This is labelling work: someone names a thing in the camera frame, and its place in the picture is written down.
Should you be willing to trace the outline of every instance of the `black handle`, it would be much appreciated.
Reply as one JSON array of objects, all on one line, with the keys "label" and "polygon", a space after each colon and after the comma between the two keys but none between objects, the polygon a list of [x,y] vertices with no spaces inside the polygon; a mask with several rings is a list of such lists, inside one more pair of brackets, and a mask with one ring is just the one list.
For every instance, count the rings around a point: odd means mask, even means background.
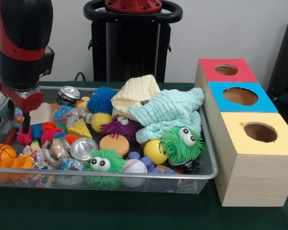
[{"label": "black handle", "polygon": [[8,120],[14,121],[14,117],[15,117],[15,104],[11,99],[9,99],[9,101],[8,101]]},{"label": "black handle", "polygon": [[105,7],[105,0],[93,0],[85,4],[84,16],[94,22],[106,23],[141,22],[141,23],[176,23],[182,19],[182,8],[170,1],[162,1],[162,8],[171,13],[120,13],[112,11],[96,11]]},{"label": "black handle", "polygon": [[30,120],[31,120],[30,114],[24,113],[24,121],[23,121],[23,127],[22,127],[22,133],[23,134],[29,133]]}]

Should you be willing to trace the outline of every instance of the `wire mesh tray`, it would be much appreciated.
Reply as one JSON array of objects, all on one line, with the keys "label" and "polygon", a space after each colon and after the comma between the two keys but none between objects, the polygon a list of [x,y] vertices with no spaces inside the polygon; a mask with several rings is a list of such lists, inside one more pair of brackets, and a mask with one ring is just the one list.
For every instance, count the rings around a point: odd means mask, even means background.
[{"label": "wire mesh tray", "polygon": [[[44,93],[44,101],[55,103],[60,87],[41,87]],[[90,96],[94,89],[78,88],[81,96]],[[3,142],[6,134],[12,127],[7,119],[7,99],[0,99],[0,143]],[[120,183],[115,191],[138,191],[138,192],[173,192],[198,194],[206,185],[209,179],[217,174],[217,165],[212,142],[209,136],[208,126],[204,110],[199,109],[202,122],[202,136],[204,149],[198,158],[200,167],[193,174],[141,174],[141,173],[112,173],[112,172],[85,172],[85,171],[61,171],[61,170],[35,170],[35,169],[12,169],[0,168],[0,187],[26,187],[26,188],[52,188],[52,189],[79,189],[79,190],[105,190],[96,188],[86,183],[88,177],[102,176],[113,178],[119,181],[127,181],[134,187],[128,187]],[[90,129],[94,140],[99,144],[102,135]],[[17,153],[23,151],[24,146],[12,143]],[[132,151],[143,154],[138,145],[131,145]]]}]

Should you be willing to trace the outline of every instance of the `wooden box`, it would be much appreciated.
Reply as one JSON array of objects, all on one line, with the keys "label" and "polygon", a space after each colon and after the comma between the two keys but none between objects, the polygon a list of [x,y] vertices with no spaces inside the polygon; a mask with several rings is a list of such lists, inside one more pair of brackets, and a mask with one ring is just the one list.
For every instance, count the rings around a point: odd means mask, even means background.
[{"label": "wooden box", "polygon": [[221,112],[214,149],[222,206],[281,207],[288,196],[288,126],[278,113]]},{"label": "wooden box", "polygon": [[244,59],[200,58],[197,64],[195,87],[206,93],[208,82],[258,82]]},{"label": "wooden box", "polygon": [[212,142],[221,111],[277,113],[276,107],[257,82],[209,82],[204,110]]}]

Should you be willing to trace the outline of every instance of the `black cable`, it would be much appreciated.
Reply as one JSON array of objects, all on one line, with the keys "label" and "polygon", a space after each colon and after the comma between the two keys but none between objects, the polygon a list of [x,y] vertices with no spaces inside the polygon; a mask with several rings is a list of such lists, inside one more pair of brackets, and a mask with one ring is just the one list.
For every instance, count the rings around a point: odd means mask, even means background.
[{"label": "black cable", "polygon": [[78,80],[79,75],[82,76],[83,81],[86,81],[85,76],[84,76],[84,74],[83,74],[82,72],[77,73],[74,81],[77,81],[77,80]]}]

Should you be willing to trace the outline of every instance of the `googly eyes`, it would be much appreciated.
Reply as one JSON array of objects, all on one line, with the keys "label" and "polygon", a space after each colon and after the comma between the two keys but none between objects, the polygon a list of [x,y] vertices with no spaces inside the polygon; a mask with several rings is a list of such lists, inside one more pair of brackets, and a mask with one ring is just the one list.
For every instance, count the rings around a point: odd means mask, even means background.
[{"label": "googly eyes", "polygon": [[128,118],[122,116],[122,115],[119,115],[117,120],[121,123],[122,126],[126,126],[129,124],[129,120]]},{"label": "googly eyes", "polygon": [[94,157],[91,159],[91,167],[96,171],[106,172],[110,166],[110,161],[106,158]]},{"label": "googly eyes", "polygon": [[191,135],[191,131],[188,128],[181,128],[178,134],[183,139],[186,146],[190,147],[195,144],[196,138]]},{"label": "googly eyes", "polygon": [[98,170],[99,168],[99,163],[101,162],[101,157],[94,157],[91,159],[91,167],[94,170]]},{"label": "googly eyes", "polygon": [[110,166],[110,161],[106,158],[103,158],[99,163],[99,171],[106,172],[109,170]]},{"label": "googly eyes", "polygon": [[121,122],[123,118],[124,118],[124,116],[119,115],[119,116],[117,117],[117,120],[118,120],[119,122]]}]

